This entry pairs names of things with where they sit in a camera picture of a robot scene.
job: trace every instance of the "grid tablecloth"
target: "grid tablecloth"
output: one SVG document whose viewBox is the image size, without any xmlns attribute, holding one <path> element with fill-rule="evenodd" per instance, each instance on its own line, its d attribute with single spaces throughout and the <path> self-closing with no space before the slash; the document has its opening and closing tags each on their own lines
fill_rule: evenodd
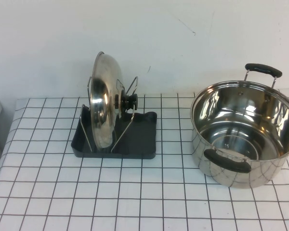
<svg viewBox="0 0 289 231">
<path fill-rule="evenodd" d="M 0 161 L 0 231 L 289 231 L 289 158 L 262 187 L 217 184 L 192 160 L 193 98 L 140 96 L 137 111 L 158 115 L 152 160 L 75 157 L 86 98 L 18 100 Z"/>
</svg>

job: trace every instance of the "pot rim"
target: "pot rim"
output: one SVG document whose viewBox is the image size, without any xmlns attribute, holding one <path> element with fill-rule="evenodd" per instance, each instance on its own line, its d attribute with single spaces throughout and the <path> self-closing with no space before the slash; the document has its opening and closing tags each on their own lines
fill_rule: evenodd
<svg viewBox="0 0 289 231">
<path fill-rule="evenodd" d="M 199 97 L 206 91 L 209 91 L 209 90 L 212 90 L 211 92 L 213 92 L 213 89 L 216 89 L 217 87 L 234 87 L 234 86 L 241 86 L 241 87 L 250 87 L 250 88 L 254 88 L 256 90 L 262 90 L 262 91 L 265 91 L 267 93 L 270 93 L 272 94 L 273 96 L 275 96 L 276 98 L 278 98 L 282 103 L 286 104 L 286 106 L 289 108 L 289 98 L 287 96 L 285 96 L 283 93 L 279 92 L 278 90 L 274 89 L 274 88 L 271 88 L 269 86 L 266 86 L 266 85 L 263 85 L 263 84 L 260 84 L 260 83 L 256 83 L 256 82 L 252 82 L 252 81 L 243 81 L 243 80 L 230 80 L 230 81 L 223 81 L 223 82 L 218 82 L 218 83 L 215 83 L 215 84 L 212 84 L 208 87 L 206 87 L 205 89 L 203 89 L 202 91 L 200 91 L 194 98 L 192 104 L 191 104 L 191 108 L 190 108 L 190 118 L 191 118 L 191 121 L 192 121 L 192 124 L 193 124 L 193 127 L 194 127 L 194 130 L 196 131 L 196 133 L 204 140 L 204 142 L 212 147 L 215 147 L 213 146 L 211 143 L 209 143 L 201 134 L 200 132 L 198 131 L 196 125 L 195 125 L 195 122 L 194 122 L 194 119 L 193 119 L 193 113 L 194 113 L 194 105 L 196 104 L 196 102 L 199 100 Z M 249 158 L 241 158 L 241 157 L 237 157 L 237 156 L 233 156 L 233 155 L 230 155 L 224 151 L 221 151 L 219 150 L 218 148 L 216 148 L 218 151 L 224 153 L 225 155 L 228 155 L 228 156 L 231 156 L 231 157 L 234 157 L 236 159 L 240 159 L 240 160 L 244 160 L 244 161 L 273 161 L 273 160 L 278 160 L 278 159 L 282 159 L 282 158 L 285 158 L 285 157 L 288 157 L 289 156 L 289 151 L 275 159 L 269 159 L 269 160 L 252 160 L 252 159 L 249 159 Z"/>
</svg>

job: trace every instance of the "black grid line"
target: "black grid line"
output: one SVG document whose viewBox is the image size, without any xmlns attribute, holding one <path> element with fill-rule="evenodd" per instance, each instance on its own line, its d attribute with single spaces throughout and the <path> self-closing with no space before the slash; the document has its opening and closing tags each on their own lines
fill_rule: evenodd
<svg viewBox="0 0 289 231">
<path fill-rule="evenodd" d="M 25 151 L 25 153 L 24 153 L 24 156 L 23 156 L 23 159 L 22 159 L 20 165 L 22 165 L 22 163 L 23 163 L 23 161 L 24 161 L 24 159 L 25 159 L 26 152 L 27 152 L 27 150 L 28 150 L 28 148 L 29 148 L 29 145 L 30 145 L 30 142 L 28 143 L 28 145 L 27 145 L 27 147 L 26 147 L 26 151 Z M 20 171 L 20 168 L 19 168 L 18 171 L 17 171 L 16 177 L 15 177 L 15 181 L 16 181 L 16 179 L 17 179 L 17 177 L 18 177 L 19 171 Z M 9 197 L 11 196 L 11 193 L 12 193 L 12 191 L 13 191 L 13 187 L 14 187 L 14 185 L 15 185 L 15 181 L 14 181 L 12 187 L 11 187 L 11 190 L 10 190 L 10 193 L 9 193 Z M 9 198 L 6 200 L 6 203 L 5 203 L 5 206 L 4 206 L 4 209 L 3 209 L 2 214 L 4 214 L 4 211 L 5 211 L 5 209 L 6 209 L 6 206 L 7 206 L 8 202 L 9 202 Z"/>
<path fill-rule="evenodd" d="M 23 223 L 24 223 L 24 220 L 25 220 L 25 216 L 26 216 L 26 213 L 27 213 L 27 210 L 28 210 L 28 207 L 29 207 L 31 198 L 32 198 L 32 193 L 33 193 L 33 191 L 34 191 L 34 187 L 35 187 L 36 182 L 37 182 L 37 179 L 38 179 L 38 177 L 39 177 L 39 171 L 40 171 L 40 169 L 41 169 L 40 167 L 42 166 L 42 163 L 43 163 L 43 160 L 44 160 L 44 157 L 45 157 L 45 153 L 46 153 L 48 144 L 49 144 L 49 142 L 48 142 L 47 145 L 46 145 L 45 152 L 44 152 L 44 154 L 43 154 L 43 158 L 42 158 L 42 160 L 41 160 L 41 163 L 40 163 L 40 166 L 39 166 L 39 170 L 38 170 L 37 176 L 36 176 L 36 178 L 35 178 L 35 181 L 34 181 L 32 190 L 31 190 L 31 194 L 30 194 L 30 197 L 29 197 L 29 200 L 28 200 L 28 204 L 27 204 L 27 206 L 26 206 L 25 215 L 24 215 L 24 217 L 23 217 L 23 220 L 22 220 L 22 222 L 21 222 L 21 225 L 20 225 L 20 229 L 19 229 L 19 230 L 21 230 L 21 228 L 22 228 L 22 226 L 23 226 Z"/>
<path fill-rule="evenodd" d="M 182 148 L 182 134 L 181 134 L 181 120 L 180 120 L 180 106 L 179 106 L 179 94 L 178 96 L 178 116 L 179 116 L 179 128 L 180 128 L 180 141 L 181 141 L 181 160 L 182 160 L 182 173 L 183 173 L 183 187 L 184 187 L 184 199 L 185 199 L 185 214 L 186 214 L 186 230 L 188 227 L 188 214 L 187 214 L 187 202 L 186 202 L 186 188 L 185 188 L 185 176 L 184 176 L 184 161 L 183 161 L 183 148 Z"/>
<path fill-rule="evenodd" d="M 63 160 L 64 160 L 64 156 L 65 156 L 65 153 L 66 153 L 66 148 L 67 148 L 67 146 L 68 146 L 68 141 L 66 142 L 66 146 L 65 146 L 64 153 L 63 153 L 63 156 L 62 156 L 61 164 L 60 164 L 60 167 L 59 167 L 59 172 L 58 172 L 57 180 L 56 180 L 55 185 L 54 185 L 54 188 L 53 188 L 53 195 L 52 195 L 52 198 L 51 198 L 51 200 L 50 200 L 50 204 L 49 204 L 49 208 L 48 208 L 48 211 L 47 211 L 47 216 L 46 216 L 46 219 L 45 219 L 45 223 L 44 223 L 43 230 L 45 230 L 45 227 L 46 227 L 46 224 L 47 224 L 47 217 L 49 216 L 49 211 L 50 211 L 50 208 L 51 208 L 51 206 L 52 206 L 53 196 L 54 196 L 54 192 L 55 192 L 55 190 L 56 190 L 57 182 L 58 182 L 58 179 L 59 179 L 59 176 L 60 176 L 60 170 L 61 170 L 61 166 L 62 166 L 62 163 L 63 163 Z"/>
<path fill-rule="evenodd" d="M 252 193 L 252 197 L 253 197 L 254 202 L 255 202 L 256 212 L 257 212 L 257 216 L 258 216 L 260 228 L 261 228 L 261 231 L 262 231 L 263 229 L 262 229 L 262 225 L 261 225 L 261 222 L 260 222 L 259 210 L 258 210 L 258 207 L 257 207 L 256 198 L 255 198 L 255 193 L 254 193 L 253 189 L 251 189 L 251 193 Z"/>
<path fill-rule="evenodd" d="M 101 179 L 101 172 L 102 172 L 102 165 L 103 165 L 103 158 L 101 160 L 101 166 L 100 166 L 100 172 L 99 172 L 99 176 L 98 176 L 98 182 L 97 182 L 97 189 L 96 189 L 96 197 L 98 194 L 98 189 L 99 189 L 99 185 L 100 185 L 100 179 Z M 95 217 L 95 209 L 96 209 L 96 201 L 94 202 L 94 209 L 93 209 L 93 216 L 92 216 L 92 221 L 91 221 L 91 230 L 93 228 L 93 222 L 94 222 L 94 217 Z"/>
<path fill-rule="evenodd" d="M 31 196 L 31 197 L 20 197 L 20 196 L 10 196 L 10 197 L 7 197 L 7 196 L 0 196 L 0 198 L 14 198 L 14 199 L 52 199 L 52 198 L 55 198 L 55 199 L 99 199 L 99 200 L 115 200 L 117 199 L 118 197 L 34 197 L 34 196 Z M 124 197 L 123 199 L 126 199 L 126 200 L 139 200 L 139 198 L 126 198 Z M 142 200 L 156 200 L 156 201 L 160 201 L 161 199 L 157 199 L 157 198 L 142 198 Z M 164 201 L 185 201 L 185 199 L 163 199 Z M 186 199 L 186 201 L 208 201 L 207 199 Z M 214 199 L 210 199 L 210 201 L 217 201 L 217 202 L 231 202 L 231 200 L 214 200 Z M 272 202 L 272 203 L 276 203 L 277 200 L 275 201 L 272 201 L 272 200 L 256 200 L 256 201 L 253 201 L 253 200 L 232 200 L 232 202 Z"/>
<path fill-rule="evenodd" d="M 281 217 L 283 218 L 283 221 L 284 221 L 284 224 L 285 224 L 285 229 L 286 229 L 286 231 L 288 231 L 287 225 L 286 225 L 286 222 L 285 222 L 285 219 L 284 219 L 283 211 L 282 211 L 282 209 L 281 209 L 281 207 L 280 207 L 280 202 L 279 202 L 279 199 L 278 199 L 276 187 L 275 187 L 275 185 L 274 185 L 273 180 L 272 180 L 272 185 L 273 185 L 273 187 L 274 187 L 274 191 L 275 191 L 275 194 L 276 194 L 276 198 L 277 198 L 277 203 L 278 203 L 278 207 L 279 207 L 279 210 L 280 210 L 280 214 L 281 214 Z"/>
<path fill-rule="evenodd" d="M 144 95 L 144 111 L 145 112 L 145 95 Z M 140 224 L 141 224 L 141 201 L 142 201 L 142 183 L 143 183 L 143 164 L 144 160 L 141 159 L 141 173 L 140 173 L 140 195 L 139 195 L 139 224 L 138 230 L 140 231 Z"/>
<path fill-rule="evenodd" d="M 162 94 L 160 95 L 160 107 L 163 108 L 163 98 L 162 98 Z M 160 110 L 160 117 L 163 117 L 163 110 Z M 160 127 L 163 130 L 163 120 L 160 120 Z M 164 171 L 163 171 L 163 132 L 161 132 L 161 152 L 162 152 L 162 156 L 161 156 L 161 161 L 162 161 L 162 215 L 163 215 L 163 231 L 165 230 L 165 211 L 164 211 Z"/>
<path fill-rule="evenodd" d="M 23 216 L 24 214 L 4 214 L 3 216 Z M 28 217 L 46 217 L 46 215 L 41 215 L 41 214 L 26 214 L 26 216 Z M 69 215 L 48 215 L 49 217 L 66 217 L 68 218 Z M 79 218 L 91 218 L 92 216 L 90 215 L 73 215 L 72 217 L 79 217 Z M 158 216 L 106 216 L 106 215 L 103 215 L 103 216 L 100 216 L 100 215 L 96 215 L 94 216 L 96 218 L 115 218 L 115 217 L 118 217 L 118 218 L 163 218 L 163 217 L 158 217 Z M 182 217 L 164 217 L 164 218 L 167 218 L 167 219 L 184 219 Z M 188 218 L 188 219 L 205 219 L 205 220 L 209 220 L 211 218 Z M 212 218 L 212 220 L 234 220 L 233 218 Z M 258 220 L 256 218 L 237 218 L 237 220 Z M 266 219 L 260 219 L 261 221 L 262 220 L 280 220 L 280 221 L 284 221 L 283 219 L 274 219 L 274 218 L 266 218 Z"/>
<path fill-rule="evenodd" d="M 237 223 L 236 223 L 236 213 L 235 213 L 235 208 L 233 207 L 233 200 L 232 200 L 232 196 L 231 196 L 230 187 L 228 187 L 228 190 L 229 190 L 229 196 L 230 196 L 230 201 L 231 201 L 232 212 L 233 212 L 233 216 L 234 216 L 234 220 L 235 220 L 235 224 L 236 224 L 236 231 L 238 231 Z"/>
<path fill-rule="evenodd" d="M 120 178 L 119 178 L 119 189 L 118 189 L 118 197 L 117 197 L 117 210 L 116 210 L 116 220 L 115 220 L 115 231 L 117 230 L 118 208 L 119 208 L 119 200 L 120 200 L 120 186 L 121 186 L 121 176 L 122 176 L 122 165 L 123 165 L 123 159 L 121 159 L 121 169 L 120 169 Z"/>
</svg>

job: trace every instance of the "white wall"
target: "white wall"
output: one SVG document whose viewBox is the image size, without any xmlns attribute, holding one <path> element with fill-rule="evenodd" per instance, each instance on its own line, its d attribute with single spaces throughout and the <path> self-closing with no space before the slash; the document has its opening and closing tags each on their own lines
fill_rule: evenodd
<svg viewBox="0 0 289 231">
<path fill-rule="evenodd" d="M 125 85 L 139 76 L 138 92 L 198 91 L 242 79 L 248 62 L 280 69 L 276 87 L 289 88 L 289 0 L 0 0 L 4 117 L 17 98 L 85 96 L 99 51 Z"/>
</svg>

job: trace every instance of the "lid holder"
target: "lid holder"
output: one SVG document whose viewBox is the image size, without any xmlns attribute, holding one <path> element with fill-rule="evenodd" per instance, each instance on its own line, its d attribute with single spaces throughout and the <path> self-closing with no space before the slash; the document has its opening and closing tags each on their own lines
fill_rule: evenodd
<svg viewBox="0 0 289 231">
<path fill-rule="evenodd" d="M 92 77 L 89 77 L 89 81 L 88 81 L 88 85 L 87 85 L 87 91 L 88 91 L 88 99 L 89 99 L 89 106 L 91 105 L 91 102 L 90 102 L 90 89 L 89 89 L 89 86 L 90 86 L 90 82 L 92 81 Z M 135 84 L 135 88 L 134 88 L 134 91 L 132 93 L 132 95 L 128 96 L 127 93 L 129 92 L 129 90 L 131 89 L 131 87 L 133 86 L 134 82 L 136 81 L 136 84 Z M 120 141 L 120 139 L 122 138 L 122 136 L 124 135 L 124 133 L 127 131 L 127 129 L 129 128 L 129 126 L 131 125 L 131 123 L 133 122 L 133 119 L 134 119 L 134 115 L 135 115 L 135 110 L 137 110 L 137 106 L 138 106 L 138 97 L 137 97 L 137 94 L 134 94 L 136 89 L 137 89 L 137 86 L 138 86 L 138 76 L 136 76 L 133 80 L 133 82 L 131 83 L 130 87 L 128 88 L 128 90 L 126 91 L 125 93 L 125 90 L 122 90 L 121 92 L 121 99 L 119 102 L 119 97 L 118 95 L 115 95 L 115 108 L 119 108 L 120 107 L 120 110 L 122 112 L 124 112 L 125 110 L 129 110 L 129 109 L 133 109 L 133 113 L 132 113 L 132 116 L 131 116 L 131 121 L 129 122 L 129 124 L 126 126 L 126 128 L 124 129 L 123 133 L 120 135 L 119 139 L 115 142 L 114 146 L 111 148 L 111 152 L 114 150 L 114 148 L 116 147 L 116 145 L 118 144 L 118 142 Z M 87 135 L 87 132 L 84 128 L 84 125 L 82 123 L 82 118 L 80 116 L 79 118 L 80 120 L 80 124 L 81 124 L 81 127 L 83 129 L 83 132 L 85 133 L 85 136 L 86 136 L 86 140 L 89 144 L 89 147 L 90 147 L 90 150 L 92 152 L 92 147 L 90 145 L 90 142 L 89 142 L 89 139 L 88 139 L 88 135 Z"/>
</svg>

